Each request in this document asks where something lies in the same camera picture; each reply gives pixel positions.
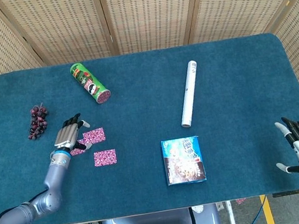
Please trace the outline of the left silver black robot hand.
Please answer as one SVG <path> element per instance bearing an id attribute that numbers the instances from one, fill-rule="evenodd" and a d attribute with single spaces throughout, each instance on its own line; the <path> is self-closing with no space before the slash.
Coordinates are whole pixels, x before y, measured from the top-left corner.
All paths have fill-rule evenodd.
<path id="1" fill-rule="evenodd" d="M 84 120 L 79 120 L 79 117 L 79 113 L 75 114 L 63 123 L 55 140 L 54 147 L 56 150 L 70 153 L 73 149 L 88 150 L 91 148 L 91 143 L 83 144 L 77 141 L 79 129 L 83 126 L 90 128 L 90 124 Z"/>

